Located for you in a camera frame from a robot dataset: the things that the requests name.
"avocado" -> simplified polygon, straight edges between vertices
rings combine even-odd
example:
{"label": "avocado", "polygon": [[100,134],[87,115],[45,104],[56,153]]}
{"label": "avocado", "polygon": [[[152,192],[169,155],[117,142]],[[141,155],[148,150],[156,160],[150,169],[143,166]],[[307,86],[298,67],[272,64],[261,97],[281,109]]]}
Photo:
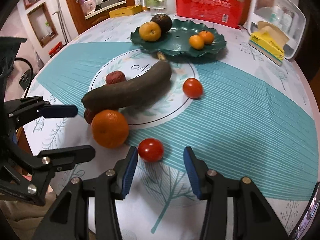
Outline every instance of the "avocado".
{"label": "avocado", "polygon": [[172,27],[172,21],[170,17],[164,13],[156,14],[155,16],[153,16],[151,21],[157,23],[160,26],[162,33],[168,32]]}

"yellow tissue box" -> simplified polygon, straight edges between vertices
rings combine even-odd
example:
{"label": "yellow tissue box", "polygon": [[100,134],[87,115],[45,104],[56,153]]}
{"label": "yellow tissue box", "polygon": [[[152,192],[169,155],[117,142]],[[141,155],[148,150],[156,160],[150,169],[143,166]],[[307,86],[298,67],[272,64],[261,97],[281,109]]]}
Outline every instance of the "yellow tissue box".
{"label": "yellow tissue box", "polygon": [[134,15],[140,12],[142,12],[141,5],[132,5],[132,6],[122,7],[122,8],[118,8],[113,11],[110,11],[109,15],[110,15],[110,18],[115,18],[120,16]]}
{"label": "yellow tissue box", "polygon": [[258,22],[258,31],[251,34],[249,44],[277,65],[281,65],[284,59],[283,47],[288,40],[289,38],[276,26]]}

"green plate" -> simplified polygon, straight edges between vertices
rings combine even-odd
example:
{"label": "green plate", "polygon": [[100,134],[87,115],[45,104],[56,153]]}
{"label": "green plate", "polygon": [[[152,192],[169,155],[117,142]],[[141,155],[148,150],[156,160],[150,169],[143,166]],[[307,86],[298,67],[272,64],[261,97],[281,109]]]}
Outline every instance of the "green plate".
{"label": "green plate", "polygon": [[[176,56],[186,54],[191,57],[200,57],[204,54],[217,54],[219,50],[226,47],[227,42],[222,34],[218,34],[216,29],[208,28],[203,23],[196,24],[190,20],[180,21],[172,20],[172,28],[157,41],[144,41],[140,38],[138,27],[134,33],[131,33],[130,39],[133,44],[140,45],[148,52],[161,51],[165,55]],[[203,49],[196,50],[189,45],[189,38],[201,31],[209,31],[214,35],[214,41],[211,45],[205,45]]]}

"red tomato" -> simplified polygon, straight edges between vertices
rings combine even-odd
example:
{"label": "red tomato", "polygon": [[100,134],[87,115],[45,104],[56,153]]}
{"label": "red tomato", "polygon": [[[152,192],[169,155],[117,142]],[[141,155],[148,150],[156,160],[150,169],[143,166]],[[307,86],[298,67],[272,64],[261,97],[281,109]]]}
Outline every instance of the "red tomato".
{"label": "red tomato", "polygon": [[164,148],[162,143],[154,138],[144,139],[138,147],[140,157],[146,162],[157,162],[161,160]]}
{"label": "red tomato", "polygon": [[189,98],[199,98],[203,93],[203,88],[199,80],[188,78],[182,87],[183,92]]}

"tablecloth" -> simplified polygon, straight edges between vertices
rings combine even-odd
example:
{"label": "tablecloth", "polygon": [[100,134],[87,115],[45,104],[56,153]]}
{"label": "tablecloth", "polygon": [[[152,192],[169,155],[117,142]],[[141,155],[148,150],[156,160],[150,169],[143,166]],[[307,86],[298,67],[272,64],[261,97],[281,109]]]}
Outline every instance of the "tablecloth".
{"label": "tablecloth", "polygon": [[[51,186],[59,193],[72,177],[96,177],[124,158],[129,145],[155,137],[164,143],[164,159],[155,164],[139,160],[129,195],[116,202],[124,239],[199,238],[206,203],[192,193],[181,158],[185,146],[192,146],[210,168],[228,178],[250,176],[290,233],[319,179],[315,122],[292,63],[274,64],[247,44],[249,36],[242,28],[193,20],[223,34],[226,49],[215,58],[169,58],[169,93],[148,109],[122,111],[131,129],[126,145],[107,150],[93,140],[80,99],[103,85],[113,70],[133,78],[157,61],[130,43],[130,32],[150,19],[150,13],[143,12],[94,26],[59,52],[32,82],[28,96],[41,95],[52,104],[71,103],[79,109],[75,118],[41,117],[24,126],[34,155],[83,144],[96,149],[95,159],[57,173]],[[183,94],[181,86],[188,77],[203,84],[201,100]],[[228,204],[231,239],[232,199]],[[89,226],[95,231],[94,199]]]}

